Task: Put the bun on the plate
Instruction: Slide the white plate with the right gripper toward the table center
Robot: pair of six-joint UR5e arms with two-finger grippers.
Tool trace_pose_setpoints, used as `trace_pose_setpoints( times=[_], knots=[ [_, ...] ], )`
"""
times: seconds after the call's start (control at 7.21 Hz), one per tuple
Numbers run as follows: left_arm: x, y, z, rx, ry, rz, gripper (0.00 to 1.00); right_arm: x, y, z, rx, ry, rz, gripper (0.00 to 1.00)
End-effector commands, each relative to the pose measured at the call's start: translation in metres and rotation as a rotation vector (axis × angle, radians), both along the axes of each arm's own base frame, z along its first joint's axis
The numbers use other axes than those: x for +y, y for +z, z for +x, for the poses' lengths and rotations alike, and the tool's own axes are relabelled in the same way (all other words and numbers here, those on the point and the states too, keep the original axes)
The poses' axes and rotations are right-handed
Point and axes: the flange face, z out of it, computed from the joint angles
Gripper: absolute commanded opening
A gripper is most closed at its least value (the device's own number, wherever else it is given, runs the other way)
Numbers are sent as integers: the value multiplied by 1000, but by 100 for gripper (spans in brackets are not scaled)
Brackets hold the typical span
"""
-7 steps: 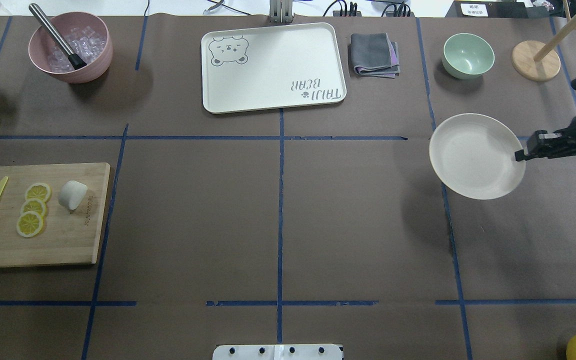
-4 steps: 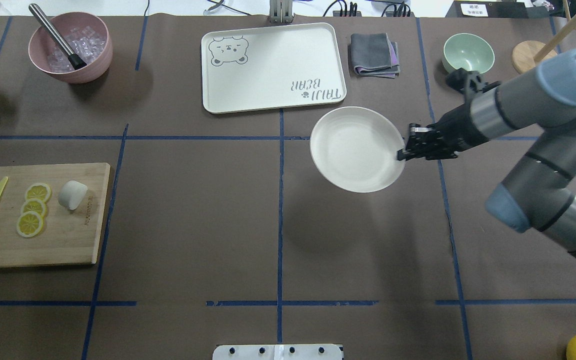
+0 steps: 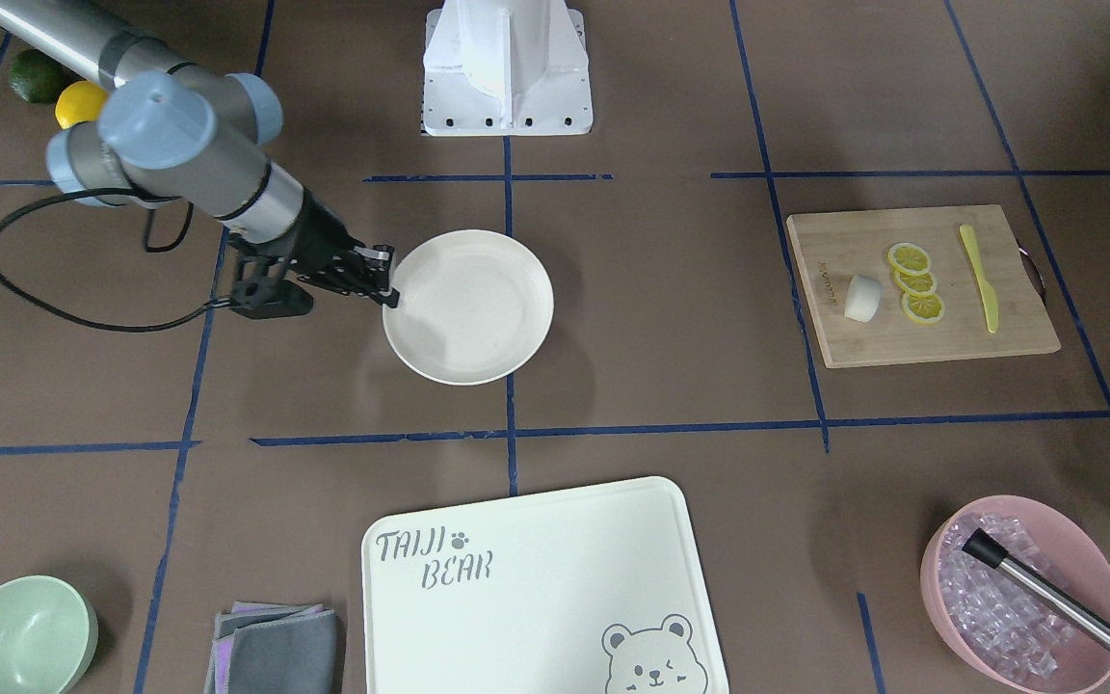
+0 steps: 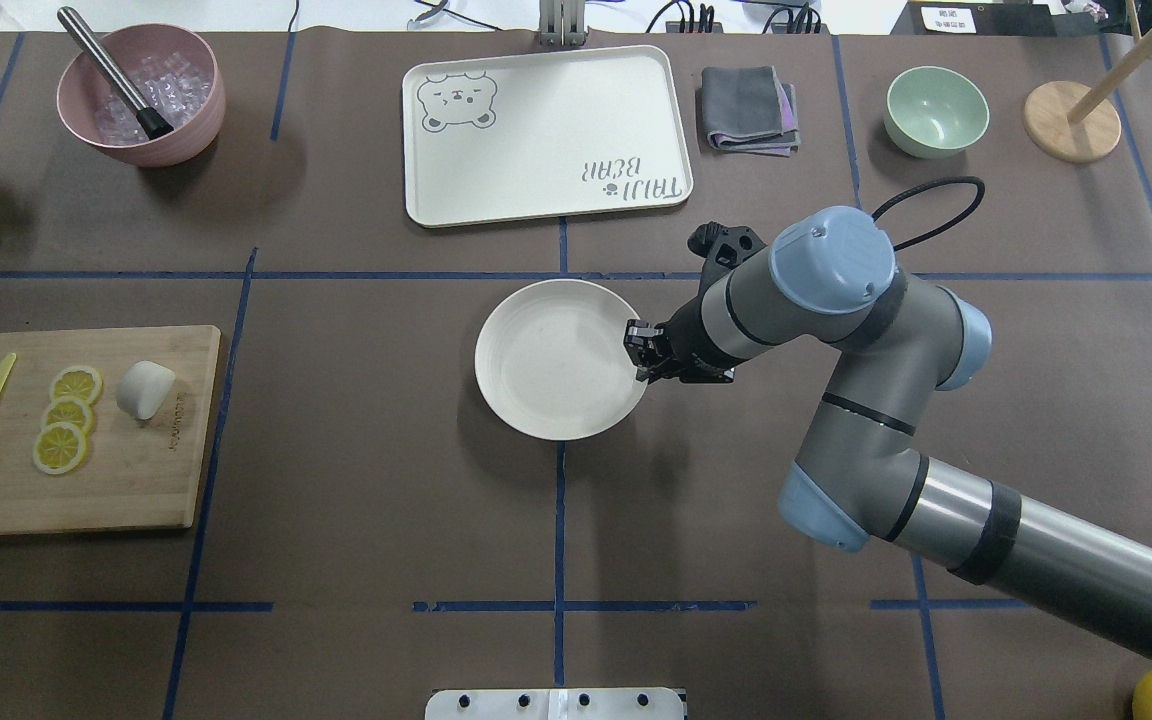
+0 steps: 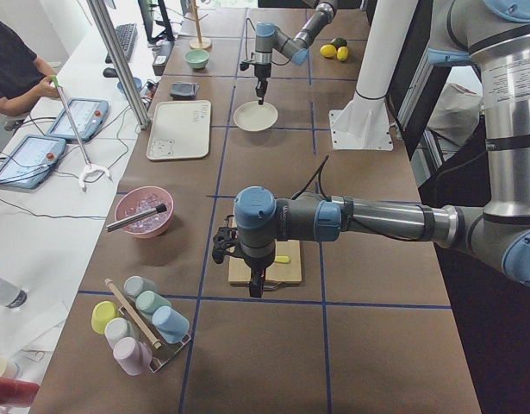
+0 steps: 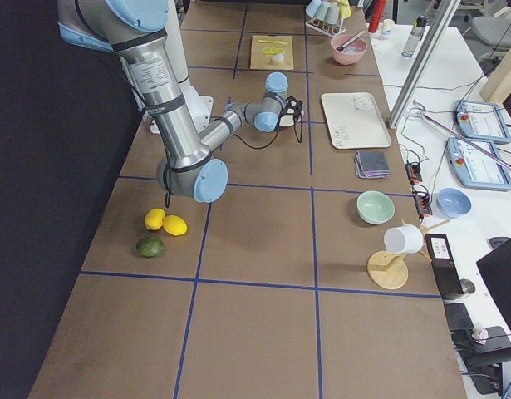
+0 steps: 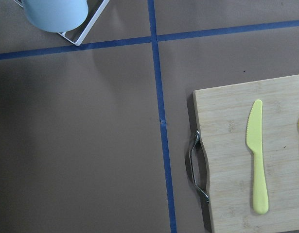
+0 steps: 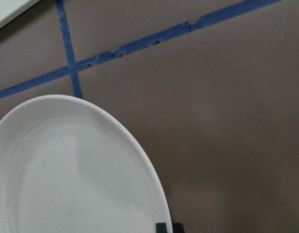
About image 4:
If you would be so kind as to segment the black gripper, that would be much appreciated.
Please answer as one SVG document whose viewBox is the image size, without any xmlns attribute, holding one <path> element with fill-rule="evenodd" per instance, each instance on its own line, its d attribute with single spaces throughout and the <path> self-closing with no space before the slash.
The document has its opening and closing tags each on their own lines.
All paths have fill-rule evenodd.
<svg viewBox="0 0 1152 720">
<path fill-rule="evenodd" d="M 667 323 L 627 320 L 623 346 L 627 351 L 650 351 L 649 364 L 636 367 L 641 382 L 728 384 L 737 365 L 705 331 L 702 300 L 685 302 Z"/>
</svg>

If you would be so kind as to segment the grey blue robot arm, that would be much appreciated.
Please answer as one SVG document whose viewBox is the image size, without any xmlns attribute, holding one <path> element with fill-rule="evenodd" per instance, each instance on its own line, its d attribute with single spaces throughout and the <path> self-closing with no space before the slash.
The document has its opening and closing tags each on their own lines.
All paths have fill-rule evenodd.
<svg viewBox="0 0 1152 720">
<path fill-rule="evenodd" d="M 732 382 L 735 369 L 812 338 L 835 369 L 778 498 L 787 524 L 855 553 L 895 544 L 1152 661 L 1152 548 L 924 454 L 938 392 L 986 365 L 978 306 L 902 270 L 872 215 L 831 206 L 771 242 L 721 227 L 694 300 L 666 323 L 631 319 L 623 346 L 644 382 Z"/>
</svg>

